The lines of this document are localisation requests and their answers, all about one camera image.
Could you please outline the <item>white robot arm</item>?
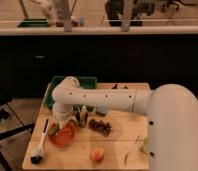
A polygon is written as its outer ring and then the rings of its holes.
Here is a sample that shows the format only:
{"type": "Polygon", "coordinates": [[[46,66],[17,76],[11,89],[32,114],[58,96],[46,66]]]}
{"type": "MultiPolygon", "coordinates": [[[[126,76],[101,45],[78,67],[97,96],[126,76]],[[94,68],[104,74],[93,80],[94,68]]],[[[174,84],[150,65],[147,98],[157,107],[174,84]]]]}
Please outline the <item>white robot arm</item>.
{"type": "Polygon", "coordinates": [[[198,100],[177,84],[154,90],[83,89],[74,77],[53,92],[53,115],[61,122],[74,104],[121,110],[148,119],[149,170],[198,171],[198,100]]]}

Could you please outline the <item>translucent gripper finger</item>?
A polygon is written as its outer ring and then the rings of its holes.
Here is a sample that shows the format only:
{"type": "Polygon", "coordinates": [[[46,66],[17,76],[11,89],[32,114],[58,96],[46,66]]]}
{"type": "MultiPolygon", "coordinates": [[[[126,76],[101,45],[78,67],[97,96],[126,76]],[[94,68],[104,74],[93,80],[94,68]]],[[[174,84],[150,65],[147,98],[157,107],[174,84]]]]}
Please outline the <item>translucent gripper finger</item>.
{"type": "Polygon", "coordinates": [[[59,122],[59,130],[65,128],[70,122],[71,122],[71,119],[59,122]]]}

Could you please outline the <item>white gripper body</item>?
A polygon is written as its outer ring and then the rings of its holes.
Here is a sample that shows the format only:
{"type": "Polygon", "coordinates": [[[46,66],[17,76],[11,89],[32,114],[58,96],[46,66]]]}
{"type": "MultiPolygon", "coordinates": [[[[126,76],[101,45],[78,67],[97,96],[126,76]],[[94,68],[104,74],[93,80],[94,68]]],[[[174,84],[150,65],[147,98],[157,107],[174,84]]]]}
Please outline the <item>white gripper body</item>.
{"type": "Polygon", "coordinates": [[[57,122],[64,121],[69,118],[73,107],[67,104],[55,103],[52,108],[53,116],[57,122]]]}

